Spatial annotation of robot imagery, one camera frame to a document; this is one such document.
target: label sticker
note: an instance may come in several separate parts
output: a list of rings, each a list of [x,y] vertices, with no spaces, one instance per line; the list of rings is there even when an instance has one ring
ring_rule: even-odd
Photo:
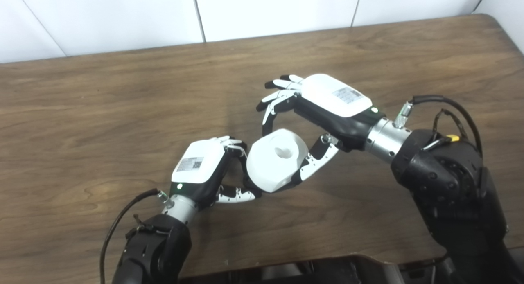
[[[357,90],[354,90],[348,86],[336,90],[335,92],[333,92],[333,95],[339,98],[340,100],[344,101],[344,103],[346,104],[351,104],[352,102],[355,102],[358,99],[364,97],[364,95],[359,93]]]
[[[180,161],[180,165],[178,166],[178,171],[188,171],[188,170],[198,170],[200,169],[200,165],[202,165],[202,161],[204,160],[204,157],[189,157],[184,158],[182,161]]]

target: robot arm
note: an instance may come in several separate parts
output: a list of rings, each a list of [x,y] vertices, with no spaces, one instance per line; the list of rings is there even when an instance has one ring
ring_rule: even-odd
[[[156,190],[165,205],[162,213],[144,222],[135,217],[138,226],[126,235],[113,284],[176,283],[191,249],[187,226],[196,213],[215,202],[237,203],[260,197],[255,189],[221,183],[232,159],[239,159],[243,171],[247,171],[246,147],[241,140],[228,136],[191,143],[173,170],[169,195]],[[101,264],[103,281],[103,257]]]
[[[457,102],[437,95],[416,96],[391,121],[360,92],[327,75],[283,76],[266,88],[282,90],[257,106],[257,110],[267,107],[263,134],[269,133],[277,112],[293,109],[335,137],[337,148],[368,151],[391,165],[397,182],[412,193],[431,235],[447,249],[457,283],[524,283],[503,243],[506,221],[490,172],[483,166],[479,133]],[[413,106],[427,101],[457,108],[472,128],[476,144],[467,140],[460,123],[462,138],[439,134],[438,118],[432,131],[405,128]]]

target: wooden table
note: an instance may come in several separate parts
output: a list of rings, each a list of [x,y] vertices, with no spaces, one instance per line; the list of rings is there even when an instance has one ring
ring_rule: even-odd
[[[524,61],[492,18],[474,15],[0,65],[2,282],[97,282],[122,207],[167,190],[192,141],[260,138],[264,82],[288,73],[330,74],[391,117],[413,94],[460,101],[483,137],[506,243],[524,245]],[[438,108],[418,107],[409,126],[431,127]],[[292,113],[277,127],[310,146],[322,133]],[[238,166],[225,181],[240,184]],[[123,219],[109,279],[131,214],[160,210],[150,199]],[[384,262],[443,254],[408,191],[362,152],[339,153],[295,189],[199,213],[190,230],[182,276],[354,253]]]

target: yellow connector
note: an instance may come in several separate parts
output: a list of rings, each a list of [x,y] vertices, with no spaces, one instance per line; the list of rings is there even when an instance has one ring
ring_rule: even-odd
[[[446,135],[446,137],[451,139],[451,142],[457,142],[460,140],[460,137],[458,135]]]

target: white wall panel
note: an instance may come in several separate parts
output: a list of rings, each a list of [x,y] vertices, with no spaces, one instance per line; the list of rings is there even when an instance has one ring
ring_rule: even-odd
[[[0,0],[0,63],[62,56],[24,1]]]
[[[207,41],[349,27],[358,0],[197,0]]]
[[[66,55],[202,42],[193,0],[24,0]]]
[[[475,13],[493,16],[524,53],[524,0],[482,0]]]
[[[360,0],[353,26],[471,14],[480,0]]]

